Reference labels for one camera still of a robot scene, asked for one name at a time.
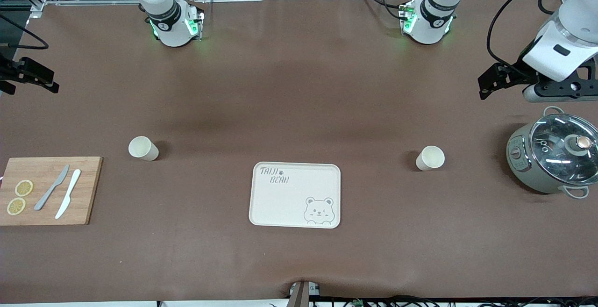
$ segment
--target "wooden cutting board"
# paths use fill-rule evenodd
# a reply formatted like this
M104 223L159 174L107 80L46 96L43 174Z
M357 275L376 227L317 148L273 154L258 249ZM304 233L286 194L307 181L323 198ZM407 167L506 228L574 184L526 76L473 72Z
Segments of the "wooden cutting board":
M34 206L56 181L66 164L69 164L66 178L56 186L43 208L35 211ZM11 158L0 186L0 226L88 224L101 166L102 158L95 156ZM81 176L71 193L71 204L60 218L55 219L75 169L81 169ZM32 181L34 189L23 197L26 201L24 211L9 215L8 203L17 198L14 188L24 179Z

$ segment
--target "white plastic knife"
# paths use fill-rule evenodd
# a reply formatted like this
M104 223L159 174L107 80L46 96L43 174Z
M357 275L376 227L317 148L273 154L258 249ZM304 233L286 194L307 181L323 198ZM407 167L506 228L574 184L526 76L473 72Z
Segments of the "white plastic knife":
M64 200L62 200L60 209L58 209L58 213L56 213L56 217L54 217L55 219L60 218L60 216L64 214L64 211L71 203L71 192L73 191L73 188L75 187L75 184L79 179L79 175L81 175L81 169L75 169L75 171L73 171L73 176L71 177L71 183L69 184L69 188L68 190L66 190L66 195L64 195Z

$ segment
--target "knife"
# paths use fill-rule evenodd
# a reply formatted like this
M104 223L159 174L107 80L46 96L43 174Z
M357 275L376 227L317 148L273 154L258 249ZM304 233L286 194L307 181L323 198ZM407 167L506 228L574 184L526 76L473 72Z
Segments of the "knife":
M56 213L56 217L54 217L55 219L60 218L60 216L64 214L64 210L66 210L69 203L71 202L71 192L75 187L75 183L77 183L77 180L79 179L79 175L81 175L81 169L75 169L75 171L73 171L73 176L71 177L71 183L69 184L69 188L68 190L66 190L66 195L64 195L64 200L62 200L60 209L58 209L58 213Z
M66 173L68 173L68 172L69 172L69 165L67 164L66 166L64 166L64 169L62 169L62 172L60 173L60 175L58 175L58 178L56 179L56 181L54 181L54 184L50 187L50 189L47 190L47 192L45 192L45 195L43 195L43 197L40 198L39 201L36 203L34 210L36 210L36 211L41 210L41 208L43 207L45 202L48 200L49 196L54 191L54 188L56 188L56 186L59 186L62 183L62 181L64 181L64 178L66 178Z

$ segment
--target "lemon slice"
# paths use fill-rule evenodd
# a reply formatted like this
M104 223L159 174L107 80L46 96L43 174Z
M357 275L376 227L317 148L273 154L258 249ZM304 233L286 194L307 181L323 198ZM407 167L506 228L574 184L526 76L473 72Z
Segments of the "lemon slice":
M26 203L27 202L25 202L25 200L22 198L14 198L12 201L10 201L8 203L8 207L6 207L6 211L11 216L18 215L20 213L23 213Z
M17 183L17 186L14 188L14 193L17 194L17 196L23 197L31 194L33 190L34 183L28 179L24 179L23 181Z

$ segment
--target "white paper cup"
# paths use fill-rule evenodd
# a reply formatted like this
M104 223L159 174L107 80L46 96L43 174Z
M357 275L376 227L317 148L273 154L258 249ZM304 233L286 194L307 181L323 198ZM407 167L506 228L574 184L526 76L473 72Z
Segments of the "white paper cup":
M415 162L422 171L429 171L444 164L444 152L436 146L425 147Z
M128 153L141 160L153 161L158 157L158 147L147 137L138 136L128 144Z

